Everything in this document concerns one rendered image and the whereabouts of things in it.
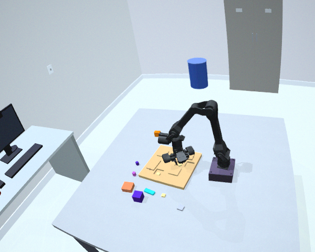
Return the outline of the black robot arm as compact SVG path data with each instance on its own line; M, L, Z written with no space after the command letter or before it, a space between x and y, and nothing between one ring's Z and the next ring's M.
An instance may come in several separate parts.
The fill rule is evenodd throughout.
M225 141L223 141L218 120L218 104L215 100L193 103L184 113L182 118L172 125L169 133L159 133L158 144L169 145L172 142L172 147L180 148L182 146L182 141L185 139L185 136L180 135L180 133L194 114L206 116L211 122L211 128L215 139L213 151L218 158L217 168L227 170L230 165L230 149L226 146ZM183 149L175 151L174 155L179 164L186 162L186 160L190 158L189 153L184 152Z

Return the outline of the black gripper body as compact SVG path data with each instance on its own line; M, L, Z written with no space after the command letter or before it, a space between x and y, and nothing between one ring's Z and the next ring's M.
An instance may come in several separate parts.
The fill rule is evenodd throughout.
M164 163L169 163L169 162L171 162L171 160L172 161L175 160L175 155L174 155L175 151L180 151L181 149L183 149L182 146L180 148L174 148L174 147L172 147L172 148L173 148L172 154L170 154L170 155L169 155L169 153L162 154L162 159L163 159ZM195 151L194 151L192 146L187 146L187 147L185 147L185 149L183 149L184 152L189 153L190 156L195 154Z

